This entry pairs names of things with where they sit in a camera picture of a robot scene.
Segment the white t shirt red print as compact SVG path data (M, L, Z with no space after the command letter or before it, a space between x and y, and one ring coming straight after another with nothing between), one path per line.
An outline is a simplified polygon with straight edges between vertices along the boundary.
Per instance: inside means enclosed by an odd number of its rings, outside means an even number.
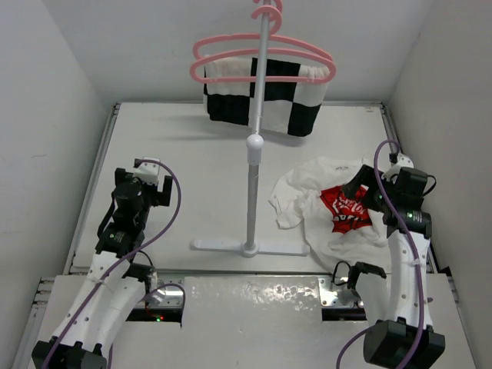
M327 271L339 261L361 261L391 271L382 214L362 204L367 189L361 186L353 199L341 189L368 163L365 158L314 158L281 176L271 192L278 227L300 229L304 243Z

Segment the pink plastic hanger front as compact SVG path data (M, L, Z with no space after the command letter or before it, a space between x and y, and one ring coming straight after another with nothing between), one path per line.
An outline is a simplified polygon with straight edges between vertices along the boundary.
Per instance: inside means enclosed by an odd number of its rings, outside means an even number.
M263 1L255 2L258 6L263 5ZM330 82L334 79L337 67L334 62L334 59L328 60L319 55L316 55L313 52L304 50L303 48L299 48L297 46L288 45L280 42L273 42L269 40L269 31L273 27L274 23L270 21L270 16L264 13L263 15L258 16L258 18L262 18L263 21L267 23L267 25L261 28L259 32L261 34L261 38L258 41L259 46L257 48L239 48L226 52L219 52L217 54L202 56L202 58L196 59L194 58L194 63L189 68L190 76L193 80L202 83L202 84L214 84L214 83L243 83L243 82L300 82L300 83L311 83L311 84L324 84ZM323 65L327 69L327 74L318 78L318 77L303 77L298 75L267 75L266 67L268 64L268 56L272 55L286 55L293 56L298 58L304 58L307 60L311 60L313 62L317 62ZM257 74L253 77L250 75L246 76L228 76L228 77L201 77L198 75L198 68L208 65L212 62L222 60L224 58L232 58L238 56L246 56L246 55L257 55L258 56L258 65L257 65Z

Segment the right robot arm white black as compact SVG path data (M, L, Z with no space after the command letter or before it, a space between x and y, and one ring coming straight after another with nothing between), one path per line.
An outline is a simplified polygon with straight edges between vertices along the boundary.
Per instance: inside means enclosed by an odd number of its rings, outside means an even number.
M429 176L398 167L385 175L363 165L343 185L347 198L382 213L391 271L364 262L349 270L347 288L364 303L369 327L361 333L364 360L382 368L429 368L444 353L445 337L434 330L427 297L426 262L431 216L421 210Z

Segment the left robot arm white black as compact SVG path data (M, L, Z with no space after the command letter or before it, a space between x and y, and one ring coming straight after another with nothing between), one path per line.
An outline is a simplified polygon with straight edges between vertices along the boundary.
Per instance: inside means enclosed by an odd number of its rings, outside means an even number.
M107 368L115 336L134 306L150 291L155 272L134 261L145 239L151 208L169 206L173 177L153 158L137 159L133 171L115 170L111 203L85 280L63 321L32 351L36 368Z

